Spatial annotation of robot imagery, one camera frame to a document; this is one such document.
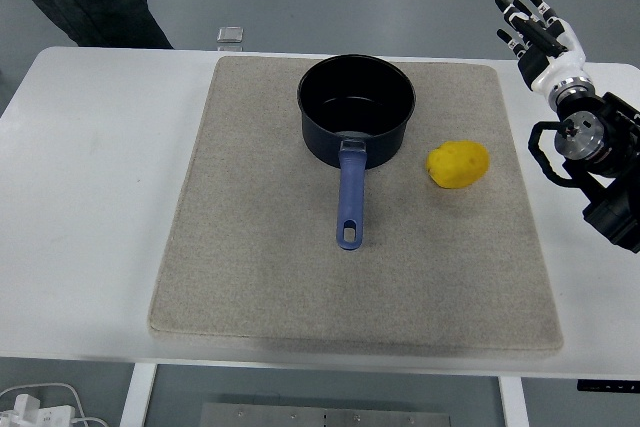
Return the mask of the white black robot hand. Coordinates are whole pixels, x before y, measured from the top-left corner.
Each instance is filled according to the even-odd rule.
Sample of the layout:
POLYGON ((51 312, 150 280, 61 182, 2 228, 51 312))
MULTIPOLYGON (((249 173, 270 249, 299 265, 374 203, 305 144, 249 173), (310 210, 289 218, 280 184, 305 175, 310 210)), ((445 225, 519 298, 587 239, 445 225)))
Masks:
POLYGON ((586 79, 586 55, 571 25, 545 0, 495 0, 509 31, 498 37, 517 58, 525 85, 545 97, 571 78, 586 79))

